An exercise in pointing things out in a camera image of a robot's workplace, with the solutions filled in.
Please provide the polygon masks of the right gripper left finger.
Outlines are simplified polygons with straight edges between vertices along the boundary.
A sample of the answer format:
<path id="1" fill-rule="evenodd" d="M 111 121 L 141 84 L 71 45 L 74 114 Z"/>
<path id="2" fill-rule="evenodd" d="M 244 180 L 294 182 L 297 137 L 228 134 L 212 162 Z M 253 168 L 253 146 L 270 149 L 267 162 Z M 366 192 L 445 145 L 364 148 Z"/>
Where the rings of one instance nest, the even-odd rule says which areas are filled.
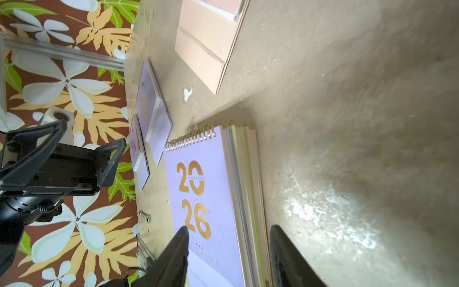
<path id="1" fill-rule="evenodd" d="M 147 274 L 132 287 L 184 287 L 188 268 L 188 229 L 181 227 Z"/>

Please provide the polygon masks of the pink calendar back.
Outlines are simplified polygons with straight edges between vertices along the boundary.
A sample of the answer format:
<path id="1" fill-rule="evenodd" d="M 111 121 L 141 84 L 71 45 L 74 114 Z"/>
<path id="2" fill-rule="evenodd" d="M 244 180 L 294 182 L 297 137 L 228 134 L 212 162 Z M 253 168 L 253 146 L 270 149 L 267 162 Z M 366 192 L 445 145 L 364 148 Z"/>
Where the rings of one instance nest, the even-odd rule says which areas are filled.
<path id="1" fill-rule="evenodd" d="M 183 1 L 175 51 L 218 94 L 249 1 Z"/>

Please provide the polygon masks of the purple calendar front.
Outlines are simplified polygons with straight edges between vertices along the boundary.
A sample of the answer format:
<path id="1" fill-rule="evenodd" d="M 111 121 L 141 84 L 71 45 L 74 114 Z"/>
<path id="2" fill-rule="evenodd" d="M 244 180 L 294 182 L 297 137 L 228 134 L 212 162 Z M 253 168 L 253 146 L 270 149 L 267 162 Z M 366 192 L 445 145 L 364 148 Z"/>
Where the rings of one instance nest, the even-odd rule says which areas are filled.
<path id="1" fill-rule="evenodd" d="M 175 230 L 189 232 L 192 287 L 253 287 L 245 214 L 222 125 L 184 136 L 164 154 Z"/>

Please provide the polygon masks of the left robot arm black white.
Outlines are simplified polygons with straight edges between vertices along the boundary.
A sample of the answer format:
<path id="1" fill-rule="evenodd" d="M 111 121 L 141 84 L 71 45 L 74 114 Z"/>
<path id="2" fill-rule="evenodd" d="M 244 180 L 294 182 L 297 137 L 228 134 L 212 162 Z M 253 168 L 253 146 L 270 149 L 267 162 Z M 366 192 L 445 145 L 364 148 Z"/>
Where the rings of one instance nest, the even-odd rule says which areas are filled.
<path id="1" fill-rule="evenodd" d="M 63 214 L 67 197 L 94 196 L 113 184 L 126 149 L 121 138 L 94 150 L 61 143 L 68 123 L 5 134 L 1 150 L 1 273 L 13 264 L 25 227 Z"/>

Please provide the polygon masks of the green calendar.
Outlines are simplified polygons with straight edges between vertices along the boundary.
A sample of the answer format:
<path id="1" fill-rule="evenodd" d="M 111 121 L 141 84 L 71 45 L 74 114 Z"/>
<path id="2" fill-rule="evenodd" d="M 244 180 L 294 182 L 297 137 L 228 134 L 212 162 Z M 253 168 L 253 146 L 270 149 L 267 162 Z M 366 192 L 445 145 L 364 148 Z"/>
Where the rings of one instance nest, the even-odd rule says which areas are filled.
<path id="1" fill-rule="evenodd" d="M 266 287 L 265 262 L 263 259 L 261 238 L 259 235 L 259 221 L 255 208 L 255 196 L 249 148 L 247 143 L 247 129 L 232 125 L 230 128 L 234 155 L 239 175 L 243 207 L 245 211 L 245 231 L 247 233 L 249 262 L 252 278 L 256 287 Z"/>

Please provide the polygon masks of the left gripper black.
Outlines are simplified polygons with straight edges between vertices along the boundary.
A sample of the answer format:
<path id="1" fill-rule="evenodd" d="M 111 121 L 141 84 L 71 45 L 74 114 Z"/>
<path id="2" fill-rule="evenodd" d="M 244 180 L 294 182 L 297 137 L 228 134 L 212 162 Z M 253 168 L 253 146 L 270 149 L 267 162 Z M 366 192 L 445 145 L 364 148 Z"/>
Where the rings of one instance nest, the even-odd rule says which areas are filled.
<path id="1" fill-rule="evenodd" d="M 92 196 L 111 187 L 124 138 L 96 149 L 59 143 L 68 122 L 14 130 L 1 150 L 1 197 Z"/>

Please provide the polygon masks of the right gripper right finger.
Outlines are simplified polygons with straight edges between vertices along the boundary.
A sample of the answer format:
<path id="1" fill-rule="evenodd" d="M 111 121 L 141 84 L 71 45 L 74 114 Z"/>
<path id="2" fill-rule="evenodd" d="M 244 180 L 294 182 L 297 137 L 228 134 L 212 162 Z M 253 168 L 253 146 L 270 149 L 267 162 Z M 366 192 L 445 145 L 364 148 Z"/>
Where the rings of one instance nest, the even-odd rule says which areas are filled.
<path id="1" fill-rule="evenodd" d="M 281 226 L 270 230 L 270 257 L 274 287 L 325 287 Z"/>

